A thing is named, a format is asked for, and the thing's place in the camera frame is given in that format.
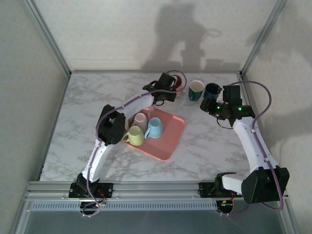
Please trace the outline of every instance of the white marble surface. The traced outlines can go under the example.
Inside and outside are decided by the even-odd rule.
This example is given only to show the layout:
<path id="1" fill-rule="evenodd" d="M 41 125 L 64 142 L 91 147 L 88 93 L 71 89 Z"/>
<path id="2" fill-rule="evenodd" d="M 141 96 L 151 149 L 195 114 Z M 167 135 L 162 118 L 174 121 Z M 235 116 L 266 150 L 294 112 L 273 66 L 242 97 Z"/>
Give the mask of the white marble surface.
<path id="1" fill-rule="evenodd" d="M 235 74 L 186 74 L 188 81 L 226 85 Z M 95 141 L 95 125 L 104 105 L 119 106 L 160 74 L 73 74 L 65 95 L 41 181 L 74 180 L 85 167 Z M 179 144 L 167 161 L 159 161 L 120 142 L 109 154 L 101 180 L 212 180 L 219 172 L 248 175 L 243 147 L 233 130 L 220 128 L 188 100 L 184 90 L 175 102 L 159 107 L 185 120 Z"/>

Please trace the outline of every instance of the dark blue mug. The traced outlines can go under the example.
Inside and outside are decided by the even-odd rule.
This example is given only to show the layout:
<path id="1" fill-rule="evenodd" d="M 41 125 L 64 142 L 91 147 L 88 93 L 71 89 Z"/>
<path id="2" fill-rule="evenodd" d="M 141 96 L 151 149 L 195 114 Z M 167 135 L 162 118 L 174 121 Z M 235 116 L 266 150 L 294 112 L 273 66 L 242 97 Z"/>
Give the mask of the dark blue mug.
<path id="1" fill-rule="evenodd" d="M 216 83 L 209 83 L 206 85 L 204 92 L 204 99 L 214 98 L 217 99 L 220 93 L 220 86 Z"/>

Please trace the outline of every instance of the yellow mug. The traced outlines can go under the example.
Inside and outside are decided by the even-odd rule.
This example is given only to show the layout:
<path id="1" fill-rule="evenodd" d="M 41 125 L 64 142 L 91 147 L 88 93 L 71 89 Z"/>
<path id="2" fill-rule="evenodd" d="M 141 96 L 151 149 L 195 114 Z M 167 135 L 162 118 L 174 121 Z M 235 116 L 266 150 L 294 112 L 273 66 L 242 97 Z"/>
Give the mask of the yellow mug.
<path id="1" fill-rule="evenodd" d="M 130 142 L 134 146 L 140 146 L 144 142 L 144 134 L 138 126 L 132 126 L 122 137 L 123 142 Z"/>

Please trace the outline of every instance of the white wall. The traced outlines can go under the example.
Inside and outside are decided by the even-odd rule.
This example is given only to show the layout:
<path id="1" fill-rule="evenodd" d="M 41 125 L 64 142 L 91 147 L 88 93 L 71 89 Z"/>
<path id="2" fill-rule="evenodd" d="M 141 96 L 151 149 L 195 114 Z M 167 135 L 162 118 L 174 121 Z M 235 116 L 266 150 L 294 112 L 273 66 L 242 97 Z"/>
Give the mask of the white wall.
<path id="1" fill-rule="evenodd" d="M 39 174 L 67 78 L 21 0 L 0 3 L 0 233 Z"/>
<path id="2" fill-rule="evenodd" d="M 72 70 L 239 70 L 275 2 L 36 0 Z"/>
<path id="3" fill-rule="evenodd" d="M 312 233 L 312 1 L 289 0 L 248 73 L 267 85 L 272 107 L 262 118 L 263 137 L 287 167 L 287 190 L 303 234 Z M 252 86 L 258 111 L 268 98 Z"/>

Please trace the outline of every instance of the light blue mug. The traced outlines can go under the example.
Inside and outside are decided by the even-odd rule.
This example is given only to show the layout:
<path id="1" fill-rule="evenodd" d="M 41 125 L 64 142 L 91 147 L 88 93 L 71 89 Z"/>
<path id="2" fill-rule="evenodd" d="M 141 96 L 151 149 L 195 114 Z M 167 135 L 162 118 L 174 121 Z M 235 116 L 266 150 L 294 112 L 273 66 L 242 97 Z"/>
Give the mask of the light blue mug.
<path id="1" fill-rule="evenodd" d="M 159 138 L 162 135 L 162 123 L 161 120 L 157 117 L 152 118 L 148 122 L 147 131 L 144 135 L 144 138 Z"/>

